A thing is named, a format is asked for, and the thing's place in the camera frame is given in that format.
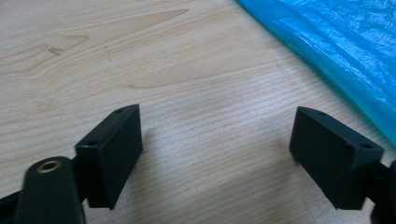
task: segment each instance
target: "wooden table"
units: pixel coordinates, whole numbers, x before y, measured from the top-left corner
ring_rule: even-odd
[[[88,223],[369,223],[369,200],[336,211],[293,161],[295,109],[391,144],[234,1],[8,0],[0,21],[0,197],[140,104],[144,153]]]

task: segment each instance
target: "light wood surface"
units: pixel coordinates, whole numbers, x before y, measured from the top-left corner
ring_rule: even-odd
[[[88,223],[369,223],[370,201],[336,211],[292,159],[295,109],[393,147],[234,1],[6,0],[0,31],[0,197],[140,104],[144,153]]]

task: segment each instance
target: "blue plastic sheet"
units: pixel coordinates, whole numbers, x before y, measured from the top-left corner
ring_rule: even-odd
[[[396,0],[236,0],[396,146]]]

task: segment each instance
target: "black rectangular block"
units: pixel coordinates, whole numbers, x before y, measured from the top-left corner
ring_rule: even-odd
[[[75,148],[90,207],[114,208],[143,150],[139,105],[112,112]]]
[[[335,208],[361,209],[368,172],[384,149],[323,112],[298,107],[290,152]]]

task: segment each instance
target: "black clamp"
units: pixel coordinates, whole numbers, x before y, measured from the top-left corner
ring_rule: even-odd
[[[22,190],[0,200],[0,223],[85,223],[85,199],[113,209],[143,150],[139,105],[112,112],[75,149],[73,160],[32,165]]]
[[[384,149],[331,116],[298,107],[290,152],[336,209],[375,203],[372,223],[396,223],[396,161],[380,162]]]

